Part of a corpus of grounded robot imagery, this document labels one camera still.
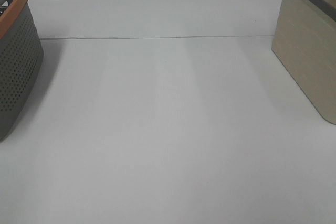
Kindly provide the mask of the beige bin grey rim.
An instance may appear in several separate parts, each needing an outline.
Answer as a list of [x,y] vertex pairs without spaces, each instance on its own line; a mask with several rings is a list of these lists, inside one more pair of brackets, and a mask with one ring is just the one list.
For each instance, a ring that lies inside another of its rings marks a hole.
[[282,0],[271,49],[321,117],[335,124],[335,0]]

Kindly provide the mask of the grey perforated basket orange rim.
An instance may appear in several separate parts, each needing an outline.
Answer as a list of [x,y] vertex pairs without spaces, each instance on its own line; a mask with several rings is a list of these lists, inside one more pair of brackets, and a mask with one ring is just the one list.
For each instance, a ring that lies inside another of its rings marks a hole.
[[36,82],[44,51],[28,0],[1,7],[1,139],[13,129]]

